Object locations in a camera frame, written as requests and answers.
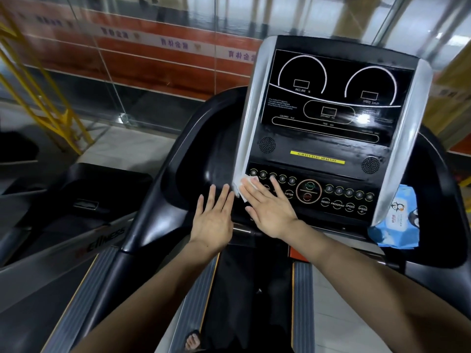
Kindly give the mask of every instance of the speaker grille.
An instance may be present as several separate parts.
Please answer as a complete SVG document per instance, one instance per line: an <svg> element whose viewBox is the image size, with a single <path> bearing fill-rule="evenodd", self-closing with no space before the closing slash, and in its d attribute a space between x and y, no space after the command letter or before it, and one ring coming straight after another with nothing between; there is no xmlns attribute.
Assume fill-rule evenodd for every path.
<svg viewBox="0 0 471 353"><path fill-rule="evenodd" d="M372 175L380 169L380 160L373 156L368 156L361 163L361 169L363 172Z"/></svg>
<svg viewBox="0 0 471 353"><path fill-rule="evenodd" d="M270 153L275 150L276 142L271 137L264 137L259 141L260 151L263 153Z"/></svg>

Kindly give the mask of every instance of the display panel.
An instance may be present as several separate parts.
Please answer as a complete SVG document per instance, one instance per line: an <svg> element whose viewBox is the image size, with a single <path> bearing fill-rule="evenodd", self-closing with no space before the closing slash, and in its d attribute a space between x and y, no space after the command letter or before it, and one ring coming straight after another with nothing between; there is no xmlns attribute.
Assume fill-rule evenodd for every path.
<svg viewBox="0 0 471 353"><path fill-rule="evenodd" d="M262 123L389 147L413 74L277 49Z"/></svg>

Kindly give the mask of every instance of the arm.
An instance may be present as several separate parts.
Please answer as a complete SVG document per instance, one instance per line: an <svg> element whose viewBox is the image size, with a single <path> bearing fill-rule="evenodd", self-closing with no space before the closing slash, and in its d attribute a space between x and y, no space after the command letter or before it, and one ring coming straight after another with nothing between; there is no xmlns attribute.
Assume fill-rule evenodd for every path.
<svg viewBox="0 0 471 353"><path fill-rule="evenodd" d="M203 195L199 197L190 241L182 251L111 312L73 353L153 352L156 349L193 283L232 237L234 193L229 193L229 185L224 185L214 204L215 192L216 187L212 185L204 211Z"/></svg>
<svg viewBox="0 0 471 353"><path fill-rule="evenodd" d="M257 179L240 192L258 228L311 261L342 298L396 352L471 352L471 322L419 284L298 220L278 182Z"/></svg>

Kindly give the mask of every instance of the treadmill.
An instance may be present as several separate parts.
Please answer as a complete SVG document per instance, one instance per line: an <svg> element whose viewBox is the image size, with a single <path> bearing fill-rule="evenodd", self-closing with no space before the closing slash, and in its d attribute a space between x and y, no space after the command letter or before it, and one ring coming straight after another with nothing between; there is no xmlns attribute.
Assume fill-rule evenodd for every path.
<svg viewBox="0 0 471 353"><path fill-rule="evenodd" d="M340 40L268 37L250 86L215 95L187 123L74 344L178 252L198 196L211 184L220 191L230 183L236 190L242 175L258 176L267 186L276 176L299 218L332 237L370 244L367 228L384 219L398 185L412 186L419 246L362 252L471 319L468 221L444 149L421 126L431 81L429 65L403 53ZM257 349L270 336L278 338L279 351L314 351L312 266L260 233L245 205L241 198L234 202L231 243L185 298L169 352L181 350L194 329L204 348Z"/></svg>

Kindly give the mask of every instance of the wet wipe package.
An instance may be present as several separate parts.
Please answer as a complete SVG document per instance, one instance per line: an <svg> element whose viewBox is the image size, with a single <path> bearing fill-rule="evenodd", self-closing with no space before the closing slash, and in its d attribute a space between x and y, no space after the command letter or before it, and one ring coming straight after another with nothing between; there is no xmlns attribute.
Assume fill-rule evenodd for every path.
<svg viewBox="0 0 471 353"><path fill-rule="evenodd" d="M368 235L380 247L412 249L419 245L419 215L414 189L399 185L388 215L368 228Z"/></svg>

